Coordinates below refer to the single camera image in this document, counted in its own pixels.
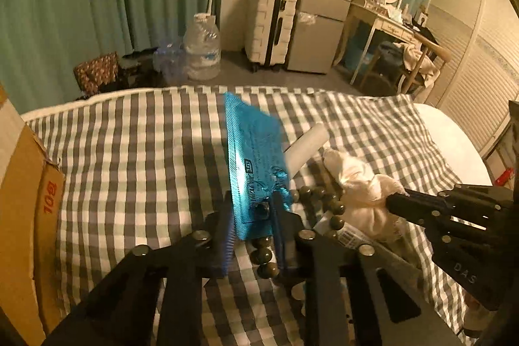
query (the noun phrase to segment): table leg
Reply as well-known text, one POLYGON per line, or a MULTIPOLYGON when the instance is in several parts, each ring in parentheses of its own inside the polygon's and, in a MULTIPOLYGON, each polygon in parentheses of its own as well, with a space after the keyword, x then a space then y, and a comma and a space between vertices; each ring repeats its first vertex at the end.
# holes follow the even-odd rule
POLYGON ((373 67, 377 63, 378 58, 380 58, 380 49, 377 48, 375 51, 375 54, 373 55, 373 59, 369 62, 368 68, 366 72, 364 73, 364 78, 362 79, 362 82, 359 85, 359 90, 362 90, 364 87, 364 83, 366 82, 366 79, 368 78, 368 74, 372 71, 373 67))
POLYGON ((415 67, 411 71, 411 75, 406 79, 406 81, 404 83, 404 87, 402 88, 402 94, 406 94, 407 91, 409 90, 409 88, 411 87, 411 84, 415 80, 415 77, 416 77, 418 71, 420 70, 422 62, 424 61, 425 56, 428 53, 429 53, 429 48, 426 47, 426 49, 422 52, 422 55, 421 55, 420 59, 418 60, 418 62, 416 63, 415 67))
POLYGON ((355 69, 354 76, 351 78, 351 81, 350 81, 351 85, 353 85, 353 83, 355 82, 355 78, 356 78, 357 74, 359 73, 360 67, 362 65, 362 61, 364 60, 364 57, 366 56, 369 44, 371 43, 371 39, 373 38, 373 34, 375 33, 375 23, 376 23, 376 20, 373 23, 373 25, 371 26, 371 31, 369 32, 368 41, 366 42, 366 46, 364 46, 364 51, 362 52, 362 55, 360 57, 357 68, 355 69))

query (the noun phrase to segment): white foam cylinder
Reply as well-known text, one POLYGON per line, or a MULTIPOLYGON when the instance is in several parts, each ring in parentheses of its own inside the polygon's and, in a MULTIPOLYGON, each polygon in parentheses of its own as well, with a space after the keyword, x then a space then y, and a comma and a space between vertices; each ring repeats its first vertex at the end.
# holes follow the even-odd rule
POLYGON ((289 180, 329 139, 325 126, 318 123, 288 147, 285 151, 285 164, 289 180))

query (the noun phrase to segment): blue package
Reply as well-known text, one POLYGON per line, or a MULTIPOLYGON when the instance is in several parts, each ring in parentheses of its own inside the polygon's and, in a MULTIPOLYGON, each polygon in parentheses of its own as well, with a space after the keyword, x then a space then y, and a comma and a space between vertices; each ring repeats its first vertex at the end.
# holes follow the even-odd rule
POLYGON ((225 93, 225 119, 236 234, 242 240, 269 236, 272 192, 281 192, 287 210, 292 203, 281 126, 275 118, 229 92, 225 93))

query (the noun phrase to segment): white wardrobe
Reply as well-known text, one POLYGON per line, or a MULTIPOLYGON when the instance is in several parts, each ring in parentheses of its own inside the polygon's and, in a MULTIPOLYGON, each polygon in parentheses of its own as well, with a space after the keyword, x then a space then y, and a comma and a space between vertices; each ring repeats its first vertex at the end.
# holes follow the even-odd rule
POLYGON ((426 103, 453 119, 481 156, 519 95, 519 18, 509 0, 431 0, 427 27, 453 53, 426 103))

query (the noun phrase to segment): metal screw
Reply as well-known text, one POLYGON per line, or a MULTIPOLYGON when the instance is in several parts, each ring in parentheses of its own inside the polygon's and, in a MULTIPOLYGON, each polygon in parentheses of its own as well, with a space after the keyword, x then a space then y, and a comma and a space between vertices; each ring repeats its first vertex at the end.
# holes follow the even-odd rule
POLYGON ((371 255, 375 254, 375 248, 373 248, 371 245, 364 244, 359 246, 359 252, 366 257, 370 257, 371 255))
POLYGON ((299 231, 299 237, 306 241, 311 241, 316 237, 316 232, 310 229, 303 229, 299 231))
POLYGON ((138 257, 144 257, 150 252, 150 249, 147 245, 137 245, 132 248, 131 252, 138 257))
POLYGON ((207 230, 195 230, 193 232, 193 238, 199 242, 208 241, 211 239, 211 234, 207 230))

